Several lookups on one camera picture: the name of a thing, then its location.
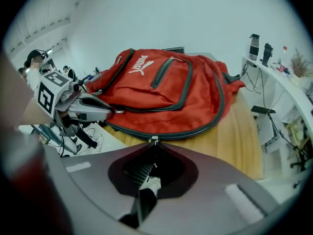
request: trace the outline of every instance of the potted plant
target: potted plant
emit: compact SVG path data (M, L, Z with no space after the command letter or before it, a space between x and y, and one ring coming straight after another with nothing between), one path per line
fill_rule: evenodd
M290 82L294 85L299 87L300 78L305 76L311 76L313 74L312 70L308 68L311 64L308 60L303 58L303 55L300 54L298 49L295 49L295 54L291 59L291 67L293 70L293 75L290 79Z

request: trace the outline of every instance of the white shirt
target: white shirt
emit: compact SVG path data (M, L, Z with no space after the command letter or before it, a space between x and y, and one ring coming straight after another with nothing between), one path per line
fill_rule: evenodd
M40 84L40 73L38 69L29 69L27 74L27 83L34 91L34 96L36 96L37 88Z

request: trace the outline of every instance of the dried plant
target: dried plant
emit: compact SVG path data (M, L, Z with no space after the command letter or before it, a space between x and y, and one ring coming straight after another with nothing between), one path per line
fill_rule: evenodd
M311 76L313 72L308 68L311 63L303 58L297 48L295 49L295 55L291 59L291 67L295 75L298 77Z

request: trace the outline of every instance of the flower pot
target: flower pot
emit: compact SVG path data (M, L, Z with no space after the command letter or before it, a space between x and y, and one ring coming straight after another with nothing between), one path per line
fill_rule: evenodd
M295 86L295 87L300 87L300 77L298 77L295 74L292 74L290 78L290 82Z

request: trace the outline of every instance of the red fabric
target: red fabric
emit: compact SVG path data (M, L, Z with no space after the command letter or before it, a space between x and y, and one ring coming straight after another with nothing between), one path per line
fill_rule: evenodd
M109 70L101 72L102 76L98 80L88 83L88 92L96 92L98 89L106 87L129 53L130 50L120 53ZM141 56L148 56L144 60L144 64L153 61L142 70L144 75L133 68ZM222 72L228 73L226 64L219 61L214 62L205 56L188 56L159 49L134 51L131 60L119 76L99 97L112 106L124 105L139 109L159 108L177 103L189 71L186 62L173 61L159 86L156 89L151 87L159 67L170 57L188 60L193 66L192 80L184 107L178 111L151 113L126 111L123 114L114 114L111 119L107 120L108 122L152 134L191 131L206 125L215 117L220 105L214 72L223 89L225 101L223 117L226 116L233 100L233 94L240 87L245 86L242 81L234 81L231 84L224 83Z

